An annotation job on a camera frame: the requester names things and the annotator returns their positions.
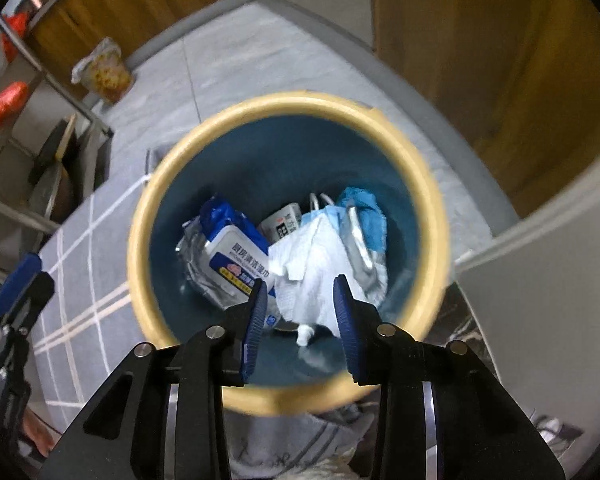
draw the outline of orange bag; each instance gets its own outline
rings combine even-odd
[[[0,92],[0,123],[10,114],[22,109],[29,96],[29,87],[22,81],[11,83]]]
[[[5,16],[4,19],[11,25],[11,28],[18,36],[24,38],[24,33],[27,31],[27,22],[29,21],[28,12],[19,12],[13,16]],[[7,63],[16,59],[18,51],[4,32],[0,35],[0,42],[2,43],[2,51],[4,52],[4,57],[7,58]]]

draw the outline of white stripe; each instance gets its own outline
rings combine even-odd
[[[89,197],[89,226],[93,223],[93,193]],[[87,256],[87,269],[89,271],[89,290],[91,292],[91,304],[96,303],[96,289],[93,285],[93,231],[89,233],[88,241],[88,256]],[[109,368],[109,360],[107,359],[107,353],[104,349],[104,341],[102,340],[102,330],[100,329],[100,320],[98,319],[98,310],[94,309],[93,315],[96,319],[96,328],[98,330],[98,343],[100,344],[100,352],[102,353],[102,361],[104,362],[104,369],[109,375],[111,368]]]
[[[127,294],[124,298],[117,300],[115,303],[113,303],[113,304],[109,305],[107,308],[104,308],[103,310],[101,310],[100,311],[100,319],[107,317],[109,314],[112,314],[113,312],[117,311],[119,308],[122,308],[123,306],[125,306],[126,304],[129,304],[129,303],[131,303],[131,296]],[[51,341],[47,345],[43,346],[42,348],[35,349],[33,352],[34,355],[39,355],[42,352],[50,350],[51,348],[53,348],[59,344],[69,341],[73,336],[78,335],[80,332],[83,332],[84,330],[86,330],[88,327],[90,327],[94,323],[95,323],[95,318],[90,317],[82,325],[79,325],[76,328],[74,328],[73,330],[65,333],[62,337],[54,339],[53,341]]]
[[[45,329],[45,317],[44,316],[40,316],[40,319],[42,321],[42,335],[46,334],[46,329]],[[54,368],[51,365],[51,356],[49,355],[49,352],[46,353],[46,360],[49,363],[49,373],[51,373],[51,382],[54,385],[54,390],[56,391],[56,397],[59,399],[60,398],[60,393],[58,392],[58,384],[56,383],[56,375],[54,374]],[[60,410],[62,412],[62,418],[64,418],[64,423],[68,426],[69,425],[69,421],[66,418],[66,415],[64,414],[64,410]]]
[[[124,199],[126,197],[131,195],[139,186],[142,186],[142,184],[147,182],[150,178],[151,178],[151,174],[146,174],[146,175],[143,175],[139,180],[134,182],[122,195],[120,195],[118,197],[118,199],[113,204],[111,204],[109,206],[109,208],[104,213],[102,213],[98,217],[98,219],[93,224],[89,225],[87,230],[85,232],[83,232],[73,244],[71,244],[71,246],[66,250],[66,252],[62,254],[62,257],[58,258],[58,261],[56,262],[56,264],[53,265],[51,267],[51,269],[49,269],[47,272],[49,272],[49,273],[54,272],[58,268],[58,266],[67,258],[67,256],[74,251],[74,249],[80,244],[81,241],[83,241],[87,236],[89,236],[89,234],[98,225],[100,225],[107,216],[109,216],[111,213],[113,213],[115,211],[115,209],[124,201]]]
[[[64,402],[64,400],[47,400],[47,406],[64,406],[66,408],[84,408],[84,402]]]
[[[60,251],[62,247],[62,233],[58,236],[58,259],[60,259]],[[64,273],[62,272],[62,263],[58,267],[58,303],[60,305],[60,322],[62,328],[66,325],[66,312],[64,311]],[[75,394],[80,402],[84,402],[84,395],[82,394],[82,387],[80,386],[80,379],[78,377],[78,369],[75,366],[74,349],[71,346],[71,340],[68,339],[64,343],[64,349],[66,350],[66,359],[69,363],[69,371],[71,372],[71,378],[74,383]]]
[[[128,288],[129,288],[128,282],[122,283],[121,285],[117,286],[109,294],[104,296],[104,298],[101,298],[100,300],[96,301],[96,303],[92,304],[89,308],[86,308],[79,316],[74,317],[69,323],[67,323],[63,327],[60,327],[59,329],[55,330],[55,332],[49,334],[48,336],[43,337],[40,341],[37,341],[35,343],[35,345],[33,345],[34,350],[36,348],[40,348],[40,347],[44,346],[46,343],[48,343],[52,339],[55,339],[56,337],[59,337],[62,334],[66,333],[66,331],[68,329],[79,324],[81,321],[87,319],[94,312],[96,312],[101,306],[109,303],[109,301],[111,301],[111,300],[114,300],[123,292],[126,292],[128,290]]]

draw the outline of white wall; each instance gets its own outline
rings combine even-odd
[[[600,442],[600,160],[457,279],[509,393],[585,431],[574,474]]]

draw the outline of yellow trash can rim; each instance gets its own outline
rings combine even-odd
[[[427,335],[440,309],[449,271],[449,232],[442,196],[418,150],[378,110],[318,92],[280,92],[231,106],[196,126],[162,160],[140,197],[129,233],[126,268],[133,309],[144,336],[157,348],[179,343],[162,316],[151,286],[149,244],[167,188],[205,146],[242,124],[280,115],[309,115],[353,129],[377,146],[406,184],[416,212],[420,254],[416,277],[396,325],[417,340]],[[226,408],[250,415],[321,413],[373,390],[357,386],[347,371],[315,384],[223,387]]]

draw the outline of metal shelf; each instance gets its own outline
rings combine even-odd
[[[73,108],[76,109],[83,117],[85,117],[91,124],[90,127],[85,131],[84,138],[82,139],[82,147],[80,155],[78,157],[77,167],[78,174],[76,175],[79,179],[79,187],[81,194],[78,200],[83,201],[94,191],[94,182],[96,175],[96,164],[98,161],[98,149],[100,147],[100,134],[111,138],[113,136],[112,130],[99,118],[90,108],[88,108],[83,102],[76,99],[71,93],[64,88],[55,77],[53,77],[46,68],[40,63],[36,56],[30,51],[29,47],[24,41],[14,32],[11,26],[0,16],[0,29],[7,35],[11,43],[16,47],[20,55],[36,70],[36,76],[28,84],[29,95],[27,102],[33,95],[40,83],[46,81],[53,90],[55,90],[61,97],[63,97]],[[25,105],[21,108],[20,112],[8,117],[4,123],[0,126],[0,154],[3,152],[7,145],[13,146],[15,149],[27,155],[29,158],[34,159],[36,154],[33,153],[29,148],[24,146],[19,140],[12,136],[12,131],[15,123],[18,121],[22,110],[26,107]],[[60,225],[56,222],[51,221],[49,218],[45,218],[26,206],[13,203],[8,197],[2,196],[0,193],[0,213],[7,218],[10,218],[20,225],[28,228],[32,228],[38,232],[36,238],[38,241],[42,240],[43,235],[53,234]],[[7,272],[5,269],[0,269],[0,278]]]

